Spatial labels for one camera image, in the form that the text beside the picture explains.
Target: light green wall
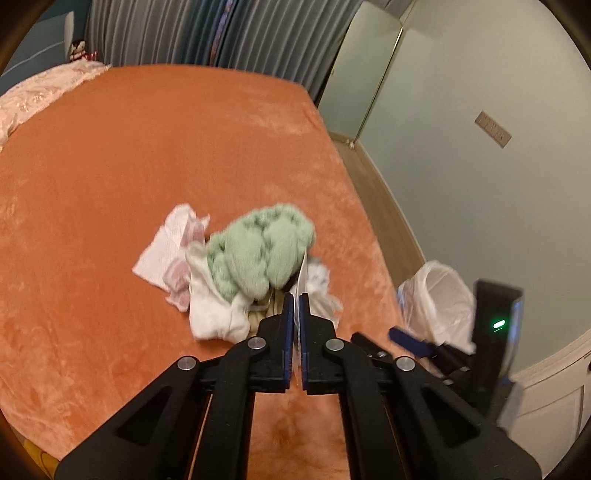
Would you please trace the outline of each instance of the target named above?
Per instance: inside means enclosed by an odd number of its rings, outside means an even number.
[[[398,18],[369,2],[361,4],[318,107],[330,132],[357,138],[401,29]]]
[[[591,72],[538,0],[417,0],[404,28],[361,142],[427,259],[525,288],[519,371],[591,328]]]

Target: bed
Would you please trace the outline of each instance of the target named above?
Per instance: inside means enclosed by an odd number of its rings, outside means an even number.
[[[230,344],[192,338],[185,314],[131,268],[167,213],[210,232],[296,204],[344,309],[337,334],[389,347],[395,290],[307,92],[195,66],[113,68],[36,114],[0,153],[0,408],[63,458],[176,359]],[[349,477],[336,397],[257,395],[249,478]]]

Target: trash can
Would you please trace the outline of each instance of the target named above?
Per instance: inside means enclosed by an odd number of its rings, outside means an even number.
[[[454,269],[427,262],[400,285],[398,302],[412,335],[474,353],[474,296]]]

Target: green knitted cloth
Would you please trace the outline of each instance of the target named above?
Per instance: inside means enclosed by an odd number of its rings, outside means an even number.
[[[270,287],[285,286],[314,239],[314,225],[300,210],[277,204],[253,210],[214,233],[207,245],[207,264],[228,302],[239,291],[261,300]]]

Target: metal rivet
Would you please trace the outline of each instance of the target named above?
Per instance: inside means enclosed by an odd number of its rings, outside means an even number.
[[[339,350],[342,350],[344,347],[345,343],[340,338],[331,338],[326,342],[326,348],[331,352],[338,352]]]
[[[181,370],[192,370],[197,365],[197,361],[192,356],[184,356],[177,362],[177,367]]]
[[[253,350],[260,350],[261,348],[265,348],[267,344],[266,340],[262,337],[252,337],[248,341],[248,348],[252,348]]]
[[[401,356],[396,359],[396,366],[403,372],[410,372],[414,369],[416,363],[409,356]]]

